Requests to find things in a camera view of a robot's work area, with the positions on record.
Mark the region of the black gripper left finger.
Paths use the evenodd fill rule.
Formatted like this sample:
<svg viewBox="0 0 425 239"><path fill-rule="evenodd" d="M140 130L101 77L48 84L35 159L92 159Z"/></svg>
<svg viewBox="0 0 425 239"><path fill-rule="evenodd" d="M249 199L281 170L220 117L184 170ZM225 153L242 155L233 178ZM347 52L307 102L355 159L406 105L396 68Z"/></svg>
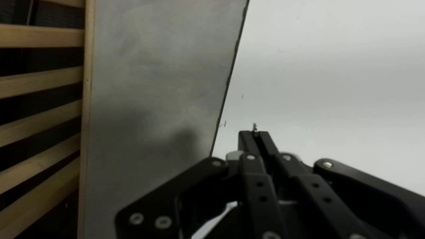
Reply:
<svg viewBox="0 0 425 239"><path fill-rule="evenodd" d="M192 239L209 221L206 239L285 239L267 132L238 134L237 158L210 157L120 210L117 239Z"/></svg>

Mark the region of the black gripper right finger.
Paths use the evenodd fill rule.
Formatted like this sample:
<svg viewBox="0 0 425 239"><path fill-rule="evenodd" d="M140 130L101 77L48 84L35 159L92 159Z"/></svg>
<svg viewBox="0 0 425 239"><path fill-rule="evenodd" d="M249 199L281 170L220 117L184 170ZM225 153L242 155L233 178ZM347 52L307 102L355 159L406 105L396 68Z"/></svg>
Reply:
<svg viewBox="0 0 425 239"><path fill-rule="evenodd" d="M281 199L294 201L322 239L425 239L425 198L368 173L323 158L307 166L256 134Z"/></svg>

